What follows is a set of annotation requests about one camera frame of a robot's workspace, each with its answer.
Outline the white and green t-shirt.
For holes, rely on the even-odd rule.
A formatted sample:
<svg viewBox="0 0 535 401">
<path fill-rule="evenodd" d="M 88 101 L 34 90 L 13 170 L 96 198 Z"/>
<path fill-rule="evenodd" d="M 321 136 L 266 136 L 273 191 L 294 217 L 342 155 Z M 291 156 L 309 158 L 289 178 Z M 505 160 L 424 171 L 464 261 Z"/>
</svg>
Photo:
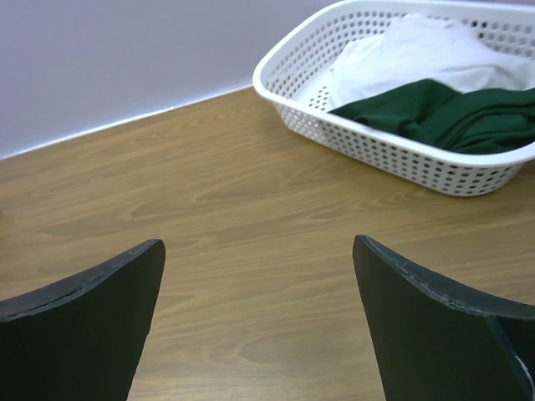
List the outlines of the white and green t-shirt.
<svg viewBox="0 0 535 401">
<path fill-rule="evenodd" d="M 534 13 L 348 8 L 300 28 L 254 74 L 288 126 L 353 156 L 399 138 L 534 156 Z"/>
</svg>

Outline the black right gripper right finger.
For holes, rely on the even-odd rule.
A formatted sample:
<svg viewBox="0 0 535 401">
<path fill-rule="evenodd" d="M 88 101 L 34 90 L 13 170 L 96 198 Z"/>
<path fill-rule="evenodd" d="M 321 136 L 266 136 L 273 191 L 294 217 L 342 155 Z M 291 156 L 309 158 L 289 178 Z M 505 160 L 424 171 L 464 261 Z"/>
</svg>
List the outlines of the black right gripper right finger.
<svg viewBox="0 0 535 401">
<path fill-rule="evenodd" d="M 359 295 L 388 400 L 532 400 L 534 307 L 354 239 Z"/>
</svg>

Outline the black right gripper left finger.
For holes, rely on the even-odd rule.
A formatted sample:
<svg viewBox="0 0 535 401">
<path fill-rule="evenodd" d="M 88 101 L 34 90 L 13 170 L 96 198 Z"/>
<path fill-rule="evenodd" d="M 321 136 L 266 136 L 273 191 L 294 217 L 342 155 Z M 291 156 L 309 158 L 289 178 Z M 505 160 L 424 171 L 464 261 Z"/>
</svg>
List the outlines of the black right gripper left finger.
<svg viewBox="0 0 535 401">
<path fill-rule="evenodd" d="M 151 239 L 1 302 L 3 400 L 126 400 L 161 288 Z"/>
</svg>

